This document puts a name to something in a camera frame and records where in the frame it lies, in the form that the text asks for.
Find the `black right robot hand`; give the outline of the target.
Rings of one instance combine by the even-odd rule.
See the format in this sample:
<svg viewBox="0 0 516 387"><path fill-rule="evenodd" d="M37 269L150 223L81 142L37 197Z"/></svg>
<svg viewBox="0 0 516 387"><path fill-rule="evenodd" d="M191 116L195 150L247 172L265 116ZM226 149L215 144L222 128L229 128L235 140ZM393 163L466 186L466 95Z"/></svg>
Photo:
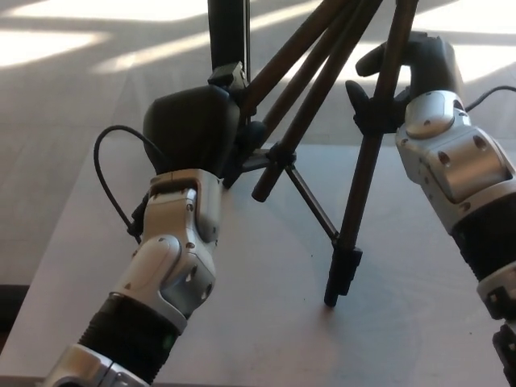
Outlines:
<svg viewBox="0 0 516 387"><path fill-rule="evenodd" d="M410 68L410 85L387 102L375 102L355 81L346 81L354 121L364 136L390 134L405 122L408 104L422 94L445 90L460 94L463 80L454 48L440 37L412 31L402 56Z"/></svg>

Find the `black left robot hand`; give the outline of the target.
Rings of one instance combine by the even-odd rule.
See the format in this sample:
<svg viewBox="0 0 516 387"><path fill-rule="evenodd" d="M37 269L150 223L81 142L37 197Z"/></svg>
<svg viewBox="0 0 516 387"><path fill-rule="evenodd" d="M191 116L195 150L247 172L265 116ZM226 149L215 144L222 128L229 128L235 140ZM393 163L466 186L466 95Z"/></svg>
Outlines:
<svg viewBox="0 0 516 387"><path fill-rule="evenodd" d="M256 150L265 125L241 112L247 86L243 64L235 62L217 67L205 85L156 99L143 122L156 173L202 169L229 189L241 174L268 166Z"/></svg>

